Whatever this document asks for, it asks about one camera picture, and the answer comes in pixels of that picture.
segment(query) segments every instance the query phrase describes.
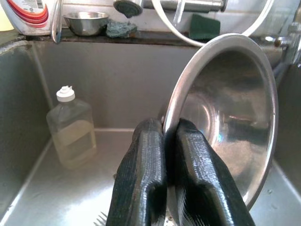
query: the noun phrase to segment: clear plastic bottle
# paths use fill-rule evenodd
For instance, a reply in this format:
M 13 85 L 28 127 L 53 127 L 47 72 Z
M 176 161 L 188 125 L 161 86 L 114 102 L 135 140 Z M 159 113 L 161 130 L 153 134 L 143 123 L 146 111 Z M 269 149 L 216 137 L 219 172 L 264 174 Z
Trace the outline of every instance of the clear plastic bottle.
M 74 169 L 96 154 L 92 110 L 75 99 L 72 87 L 63 86 L 56 96 L 59 105 L 46 119 L 62 165 Z

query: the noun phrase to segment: white bottle cap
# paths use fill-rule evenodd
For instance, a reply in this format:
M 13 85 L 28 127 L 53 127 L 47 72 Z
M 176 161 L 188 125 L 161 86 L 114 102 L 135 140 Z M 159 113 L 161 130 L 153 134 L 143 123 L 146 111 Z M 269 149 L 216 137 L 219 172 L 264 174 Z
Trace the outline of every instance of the white bottle cap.
M 75 94 L 72 86 L 63 86 L 59 91 L 56 92 L 56 98 L 59 102 L 69 102 L 74 100 Z

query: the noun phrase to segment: stainless steel sink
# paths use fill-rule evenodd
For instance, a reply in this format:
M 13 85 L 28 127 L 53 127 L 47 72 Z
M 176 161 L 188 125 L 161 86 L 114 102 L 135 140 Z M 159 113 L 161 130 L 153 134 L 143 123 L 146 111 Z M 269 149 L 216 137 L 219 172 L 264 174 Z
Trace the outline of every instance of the stainless steel sink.
M 196 51 L 47 41 L 24 41 L 3 51 L 0 108 L 6 110 L 0 111 L 0 120 L 7 123 L 0 123 L 0 226 L 97 224 L 98 215 L 109 210 L 113 175 L 135 126 L 157 117 Z M 281 51 L 265 51 L 276 68 Z M 301 221 L 301 70 L 292 67 L 281 77 L 275 159 L 251 209 L 258 226 Z M 60 165 L 46 125 L 48 105 L 56 105 L 55 92 L 62 85 L 72 85 L 76 96 L 91 104 L 96 127 L 97 157 L 76 170 Z M 8 96 L 4 88 L 15 91 Z

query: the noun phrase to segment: metal bowl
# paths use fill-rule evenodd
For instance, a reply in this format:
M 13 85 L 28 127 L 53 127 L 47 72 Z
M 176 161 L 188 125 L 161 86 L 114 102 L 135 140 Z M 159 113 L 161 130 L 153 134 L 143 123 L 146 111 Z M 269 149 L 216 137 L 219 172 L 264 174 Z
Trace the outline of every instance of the metal bowl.
M 260 47 L 238 34 L 219 36 L 202 47 L 172 93 L 164 118 L 167 144 L 180 117 L 203 132 L 251 208 L 267 175 L 278 122 L 275 80 Z
M 70 30 L 79 36 L 98 35 L 109 21 L 108 14 L 98 12 L 68 13 L 63 17 Z

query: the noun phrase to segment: backsplash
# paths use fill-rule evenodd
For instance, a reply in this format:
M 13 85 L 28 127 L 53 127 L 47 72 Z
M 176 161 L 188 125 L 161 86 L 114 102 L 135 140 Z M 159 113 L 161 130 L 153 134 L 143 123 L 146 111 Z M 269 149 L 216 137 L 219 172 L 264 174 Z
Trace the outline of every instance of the backsplash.
M 225 12 L 201 13 L 201 15 L 219 20 L 221 34 L 242 33 L 256 20 L 265 2 L 266 0 L 228 0 Z M 269 15 L 254 35 L 286 34 L 287 26 L 293 20 L 299 2 L 300 0 L 275 0 Z M 64 0 L 63 14 L 75 11 L 105 12 L 113 20 L 136 24 L 141 31 L 169 31 L 154 9 L 144 8 L 141 15 L 127 19 L 113 7 L 113 0 Z M 172 20 L 174 12 L 167 12 L 166 15 Z M 183 13 L 178 25 L 179 31 L 188 31 L 191 15 L 191 12 Z

